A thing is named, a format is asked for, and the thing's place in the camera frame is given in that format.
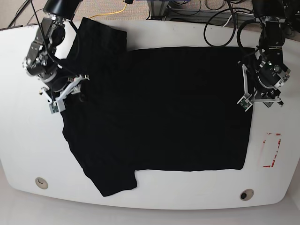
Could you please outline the black t-shirt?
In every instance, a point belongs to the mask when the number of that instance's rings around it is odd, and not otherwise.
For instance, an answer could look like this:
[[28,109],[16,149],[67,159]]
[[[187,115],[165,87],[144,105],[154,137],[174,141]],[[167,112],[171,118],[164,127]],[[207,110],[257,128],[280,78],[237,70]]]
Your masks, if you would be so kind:
[[137,187],[141,170],[243,168],[252,111],[237,47],[127,50],[127,33],[83,18],[68,54],[89,75],[62,112],[70,151],[104,197]]

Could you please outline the red tape rectangle marking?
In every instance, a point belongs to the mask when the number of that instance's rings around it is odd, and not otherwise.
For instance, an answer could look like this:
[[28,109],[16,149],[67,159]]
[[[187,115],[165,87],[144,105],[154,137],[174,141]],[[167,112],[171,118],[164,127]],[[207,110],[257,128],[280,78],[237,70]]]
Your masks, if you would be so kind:
[[275,164],[282,135],[280,133],[267,133],[263,141],[260,166],[272,168]]

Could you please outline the aluminium frame stand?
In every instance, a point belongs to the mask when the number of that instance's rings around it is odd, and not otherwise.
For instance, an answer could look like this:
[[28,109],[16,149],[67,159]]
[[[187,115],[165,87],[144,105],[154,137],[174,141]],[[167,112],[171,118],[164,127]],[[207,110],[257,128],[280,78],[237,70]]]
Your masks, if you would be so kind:
[[283,0],[148,0],[148,19],[238,28],[247,20],[285,19]]

